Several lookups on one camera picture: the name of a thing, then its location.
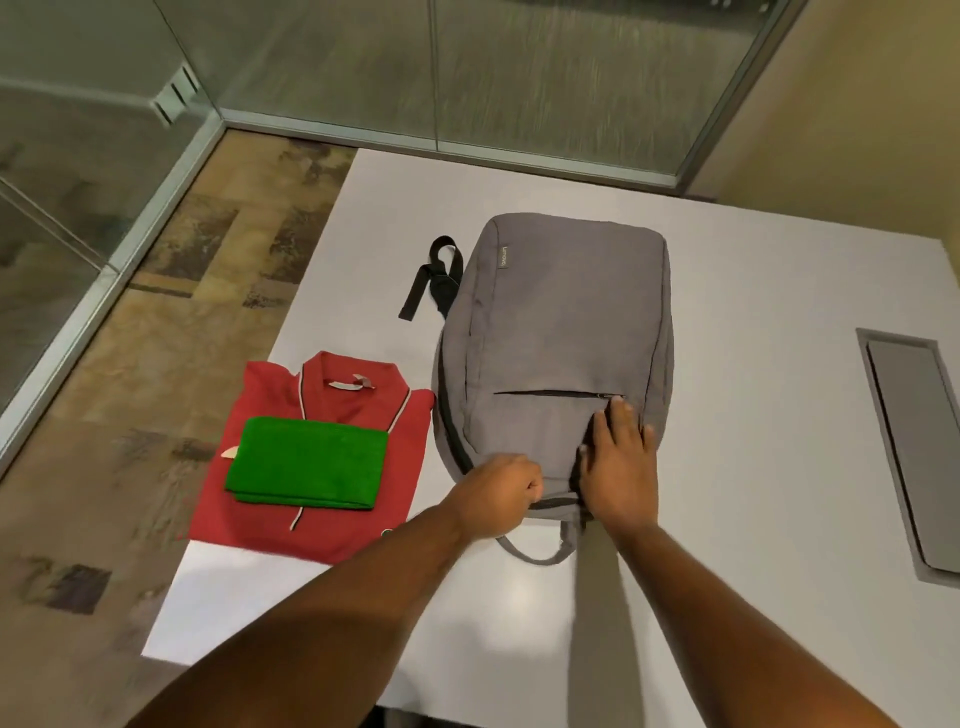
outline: backpack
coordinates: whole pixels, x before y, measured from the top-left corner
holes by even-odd
[[[441,458],[456,480],[495,452],[540,463],[543,498],[528,515],[561,522],[559,550],[533,559],[498,541],[524,561],[558,564],[588,517],[577,448],[593,413],[621,395],[662,437],[673,388],[666,242],[612,222],[497,215],[466,270],[450,237],[434,241],[401,319],[413,319],[427,283],[445,317],[433,379]]]

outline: glass panel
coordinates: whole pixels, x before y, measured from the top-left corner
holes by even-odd
[[[97,275],[0,198],[0,411]]]
[[[220,109],[434,136],[426,0],[156,0]]]
[[[104,257],[211,111],[152,102],[183,63],[150,0],[0,0],[0,174]]]
[[[674,174],[775,5],[436,0],[440,140]]]

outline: hand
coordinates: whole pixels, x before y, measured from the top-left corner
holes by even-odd
[[[543,496],[540,466],[525,455],[494,455],[453,486],[444,498],[470,541],[502,536],[520,525]]]
[[[617,544],[657,523],[657,436],[636,425],[634,409],[620,397],[593,415],[593,447],[580,446],[580,491],[590,513]]]

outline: person's left hand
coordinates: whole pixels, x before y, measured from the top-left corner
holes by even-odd
[[[502,536],[520,525],[543,496],[540,466],[525,455],[494,455],[453,486],[440,504],[470,541]]]

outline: beige wall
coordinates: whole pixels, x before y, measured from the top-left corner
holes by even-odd
[[[850,3],[719,195],[945,239],[960,275],[960,2]]]

